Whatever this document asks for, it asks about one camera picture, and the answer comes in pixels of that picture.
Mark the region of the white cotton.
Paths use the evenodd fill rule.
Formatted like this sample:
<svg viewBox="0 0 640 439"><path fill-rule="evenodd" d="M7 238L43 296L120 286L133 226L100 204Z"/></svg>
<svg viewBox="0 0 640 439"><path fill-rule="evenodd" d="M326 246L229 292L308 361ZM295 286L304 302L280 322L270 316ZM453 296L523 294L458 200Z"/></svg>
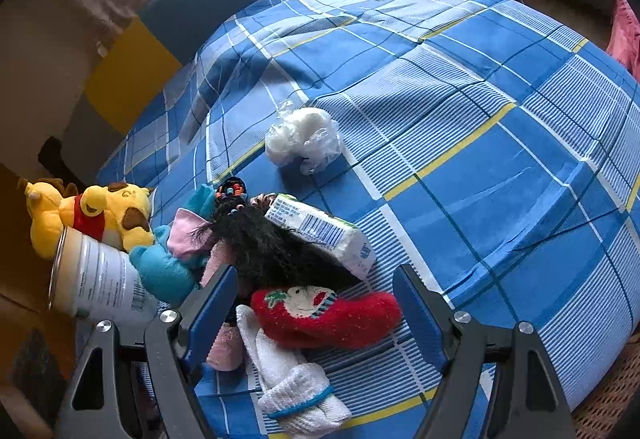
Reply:
<svg viewBox="0 0 640 439"><path fill-rule="evenodd" d="M296 108L285 101L276 124L265 134L265 151L274 165L299 164L303 175L323 172L343 152L340 125L323 109Z"/></svg>

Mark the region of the wooden wardrobe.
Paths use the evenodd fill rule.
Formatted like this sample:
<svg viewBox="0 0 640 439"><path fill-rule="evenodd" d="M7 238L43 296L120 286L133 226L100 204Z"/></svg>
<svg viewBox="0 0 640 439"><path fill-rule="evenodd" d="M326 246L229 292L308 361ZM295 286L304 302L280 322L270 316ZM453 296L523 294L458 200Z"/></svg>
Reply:
<svg viewBox="0 0 640 439"><path fill-rule="evenodd" d="M47 309L51 264L29 243L17 182L1 168L1 436L50 438L75 367L75 324Z"/></svg>

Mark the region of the silver metal can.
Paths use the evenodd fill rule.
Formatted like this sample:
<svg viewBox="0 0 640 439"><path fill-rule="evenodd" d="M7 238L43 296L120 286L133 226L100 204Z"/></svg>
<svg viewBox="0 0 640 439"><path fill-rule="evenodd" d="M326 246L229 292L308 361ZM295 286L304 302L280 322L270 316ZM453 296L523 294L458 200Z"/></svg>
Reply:
<svg viewBox="0 0 640 439"><path fill-rule="evenodd" d="M66 228L53 260L49 308L92 323L141 324L154 319L158 300L126 253Z"/></svg>

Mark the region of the pink fuzzy sock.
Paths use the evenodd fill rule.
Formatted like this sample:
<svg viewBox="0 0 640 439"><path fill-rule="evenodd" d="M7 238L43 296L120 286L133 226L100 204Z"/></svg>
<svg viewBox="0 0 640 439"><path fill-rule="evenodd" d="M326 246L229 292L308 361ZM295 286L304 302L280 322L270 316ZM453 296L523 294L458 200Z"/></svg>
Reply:
<svg viewBox="0 0 640 439"><path fill-rule="evenodd" d="M201 287L205 287L217 270L232 260L232 251L224 241L218 241L210 250L202 278ZM244 359L244 345L241 334L235 325L224 323L213 342L206 362L219 372L231 372L237 369Z"/></svg>

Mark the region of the blue plush toy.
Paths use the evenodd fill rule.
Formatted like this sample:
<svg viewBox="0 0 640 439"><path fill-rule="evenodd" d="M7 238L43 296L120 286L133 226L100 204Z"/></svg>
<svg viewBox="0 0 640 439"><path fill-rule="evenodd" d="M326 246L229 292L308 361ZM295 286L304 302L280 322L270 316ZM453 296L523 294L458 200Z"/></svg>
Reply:
<svg viewBox="0 0 640 439"><path fill-rule="evenodd" d="M153 230L153 244L130 251L130 263L142 286L162 303L180 306L198 286L212 247L206 225L214 209L215 188L200 185L169 225Z"/></svg>

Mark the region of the yellow bear plush toy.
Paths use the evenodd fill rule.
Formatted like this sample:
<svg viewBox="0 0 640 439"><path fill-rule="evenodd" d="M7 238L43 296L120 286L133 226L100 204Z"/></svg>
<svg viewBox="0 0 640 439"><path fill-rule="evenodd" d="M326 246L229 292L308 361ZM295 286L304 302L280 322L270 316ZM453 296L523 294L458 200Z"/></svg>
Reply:
<svg viewBox="0 0 640 439"><path fill-rule="evenodd" d="M149 188L115 182L108 186L90 186L80 192L75 185L66 186L58 178L37 182L21 178L17 189L25 194L26 208L32 218L30 242L42 259L54 257L66 228L121 251L154 242Z"/></svg>

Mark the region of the white rolled socks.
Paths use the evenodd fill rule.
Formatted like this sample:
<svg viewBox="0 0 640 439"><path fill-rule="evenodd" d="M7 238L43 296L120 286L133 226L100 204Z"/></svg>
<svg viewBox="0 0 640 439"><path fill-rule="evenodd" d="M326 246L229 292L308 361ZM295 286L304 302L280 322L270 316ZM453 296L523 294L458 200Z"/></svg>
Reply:
<svg viewBox="0 0 640 439"><path fill-rule="evenodd" d="M268 337L253 309L236 307L236 324L258 374L259 410L292 438L322 438L339 430L352 412L334 395L326 372Z"/></svg>

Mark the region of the red fuzzy sock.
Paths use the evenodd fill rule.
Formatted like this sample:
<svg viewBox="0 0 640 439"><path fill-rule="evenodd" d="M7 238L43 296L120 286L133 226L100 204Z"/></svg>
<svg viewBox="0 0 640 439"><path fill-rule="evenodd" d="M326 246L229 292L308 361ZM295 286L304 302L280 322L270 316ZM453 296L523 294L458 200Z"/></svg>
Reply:
<svg viewBox="0 0 640 439"><path fill-rule="evenodd" d="M390 293L345 299L318 286L261 289L252 295L250 308L266 336L298 349L367 348L401 320L399 303Z"/></svg>

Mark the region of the wrapped tissue pack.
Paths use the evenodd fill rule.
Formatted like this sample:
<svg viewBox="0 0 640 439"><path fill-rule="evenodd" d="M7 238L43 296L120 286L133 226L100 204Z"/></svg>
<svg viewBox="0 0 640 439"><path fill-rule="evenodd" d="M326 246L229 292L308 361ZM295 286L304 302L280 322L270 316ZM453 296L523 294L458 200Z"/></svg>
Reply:
<svg viewBox="0 0 640 439"><path fill-rule="evenodd" d="M356 225L287 194L276 196L266 218L327 251L358 280L367 279L376 260L375 252Z"/></svg>

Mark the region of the blue plaid bed sheet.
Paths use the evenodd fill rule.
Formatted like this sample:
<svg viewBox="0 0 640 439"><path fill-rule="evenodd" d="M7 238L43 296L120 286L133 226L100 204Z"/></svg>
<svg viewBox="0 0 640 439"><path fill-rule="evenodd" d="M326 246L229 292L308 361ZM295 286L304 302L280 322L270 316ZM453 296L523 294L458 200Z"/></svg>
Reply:
<svg viewBox="0 0 640 439"><path fill-rule="evenodd" d="M268 159L285 101L328 112L323 172ZM515 0L258 0L222 22L101 167L165 225L241 177L353 222L476 320L532 323L577 407L639 323L639 85Z"/></svg>

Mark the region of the brown hair scrunchie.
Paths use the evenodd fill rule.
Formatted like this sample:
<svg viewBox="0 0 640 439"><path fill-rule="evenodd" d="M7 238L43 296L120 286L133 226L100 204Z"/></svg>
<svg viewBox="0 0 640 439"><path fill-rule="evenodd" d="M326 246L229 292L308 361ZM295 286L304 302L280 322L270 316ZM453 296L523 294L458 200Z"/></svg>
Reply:
<svg viewBox="0 0 640 439"><path fill-rule="evenodd" d="M260 193L250 198L250 206L256 207L265 215L277 197L277 193Z"/></svg>

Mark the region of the pink cloth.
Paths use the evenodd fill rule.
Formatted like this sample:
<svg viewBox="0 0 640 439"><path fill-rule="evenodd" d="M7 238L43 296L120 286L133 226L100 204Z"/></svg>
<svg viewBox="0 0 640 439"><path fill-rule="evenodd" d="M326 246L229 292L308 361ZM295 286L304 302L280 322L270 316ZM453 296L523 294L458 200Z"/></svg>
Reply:
<svg viewBox="0 0 640 439"><path fill-rule="evenodd" d="M615 0L606 52L640 81L640 23L627 0Z"/></svg>

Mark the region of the multicolour upholstered headboard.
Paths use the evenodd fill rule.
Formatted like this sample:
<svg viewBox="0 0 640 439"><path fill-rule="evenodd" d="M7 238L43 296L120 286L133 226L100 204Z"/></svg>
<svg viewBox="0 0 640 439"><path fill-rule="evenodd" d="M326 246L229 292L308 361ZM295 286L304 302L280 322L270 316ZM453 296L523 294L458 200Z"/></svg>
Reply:
<svg viewBox="0 0 640 439"><path fill-rule="evenodd" d="M150 0L96 66L63 137L38 162L50 176L92 184L160 89L232 14L256 0Z"/></svg>

